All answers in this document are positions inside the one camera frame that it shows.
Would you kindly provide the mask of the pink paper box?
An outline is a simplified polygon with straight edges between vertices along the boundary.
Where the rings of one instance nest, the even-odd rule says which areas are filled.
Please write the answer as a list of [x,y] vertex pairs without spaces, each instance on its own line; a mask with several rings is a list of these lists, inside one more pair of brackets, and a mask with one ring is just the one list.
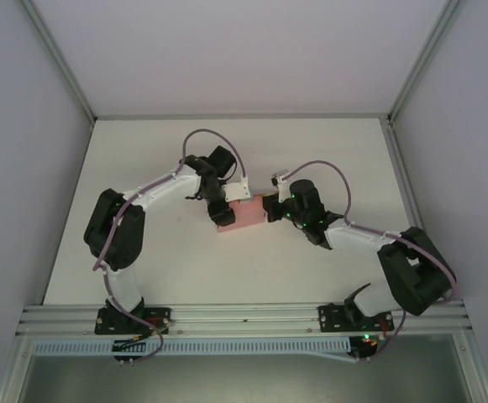
[[262,195],[254,196],[248,201],[231,201],[229,206],[234,211],[235,221],[228,226],[218,227],[219,233],[226,233],[266,222]]

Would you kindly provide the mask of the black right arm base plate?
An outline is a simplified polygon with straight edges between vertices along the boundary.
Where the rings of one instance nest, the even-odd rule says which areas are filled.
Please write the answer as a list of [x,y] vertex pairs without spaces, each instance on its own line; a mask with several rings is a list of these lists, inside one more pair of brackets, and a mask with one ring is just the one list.
[[327,304],[317,308],[321,332],[392,332],[390,312],[366,317],[355,306]]

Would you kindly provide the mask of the aluminium side rail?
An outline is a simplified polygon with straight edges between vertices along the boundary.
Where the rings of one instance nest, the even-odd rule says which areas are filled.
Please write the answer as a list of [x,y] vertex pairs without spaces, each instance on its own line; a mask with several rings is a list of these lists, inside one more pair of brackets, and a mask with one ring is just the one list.
[[417,202],[416,193],[414,191],[411,178],[409,176],[407,163],[401,151],[401,145],[396,134],[396,130],[390,120],[387,121],[386,127],[388,139],[391,144],[391,151],[393,153],[392,159],[394,160],[394,166],[396,167],[400,176],[401,193],[409,216],[409,222],[414,226],[424,228],[422,214]]

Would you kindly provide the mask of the aluminium frame post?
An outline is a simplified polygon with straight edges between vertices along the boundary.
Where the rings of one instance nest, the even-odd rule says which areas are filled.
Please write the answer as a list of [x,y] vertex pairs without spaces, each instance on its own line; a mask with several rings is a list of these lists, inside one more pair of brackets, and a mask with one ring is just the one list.
[[82,110],[83,114],[87,118],[90,127],[93,128],[97,116],[93,112],[92,107],[87,100],[84,91],[81,89],[75,74],[66,61],[64,54],[62,53],[60,46],[54,38],[54,35],[50,32],[48,24],[45,22],[42,13],[35,4],[34,0],[17,0],[18,4],[24,10],[30,25],[34,29],[41,44],[46,49],[51,61],[58,70],[60,77],[66,84],[73,100],[76,105]]
[[396,120],[400,117],[412,93],[417,89],[419,81],[423,78],[465,2],[466,0],[445,1],[436,22],[417,55],[414,65],[410,69],[406,80],[402,84],[401,90],[387,114],[388,121],[392,127],[395,126]]

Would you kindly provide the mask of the grey metal sheet panel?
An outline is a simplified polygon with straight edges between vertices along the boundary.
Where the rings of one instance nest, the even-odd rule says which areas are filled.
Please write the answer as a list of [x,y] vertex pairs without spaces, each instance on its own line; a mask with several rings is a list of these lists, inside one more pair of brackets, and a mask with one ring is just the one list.
[[367,364],[317,356],[36,357],[20,403],[488,403],[467,346],[405,336]]

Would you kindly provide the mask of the aluminium mounting rail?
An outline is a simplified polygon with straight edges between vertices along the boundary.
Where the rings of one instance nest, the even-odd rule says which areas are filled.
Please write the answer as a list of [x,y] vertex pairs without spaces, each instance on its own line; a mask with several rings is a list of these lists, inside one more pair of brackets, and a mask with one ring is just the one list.
[[[241,338],[320,336],[326,315],[318,302],[289,304],[178,305],[155,321],[168,327],[171,338]],[[15,334],[25,337],[57,338],[93,336],[106,327],[113,329],[98,312],[99,306],[28,306],[24,308]],[[472,325],[461,301],[432,306],[422,315],[393,311],[372,327],[376,333],[392,322],[401,335],[438,335],[470,331]]]

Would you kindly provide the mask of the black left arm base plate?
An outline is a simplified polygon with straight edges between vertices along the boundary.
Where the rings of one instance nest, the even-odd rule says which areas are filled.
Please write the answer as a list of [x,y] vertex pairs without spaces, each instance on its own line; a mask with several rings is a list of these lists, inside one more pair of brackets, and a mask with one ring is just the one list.
[[[170,308],[138,306],[131,314],[157,327],[163,334],[168,333],[166,327],[171,321]],[[97,335],[146,334],[148,327],[109,304],[98,311],[94,332]]]

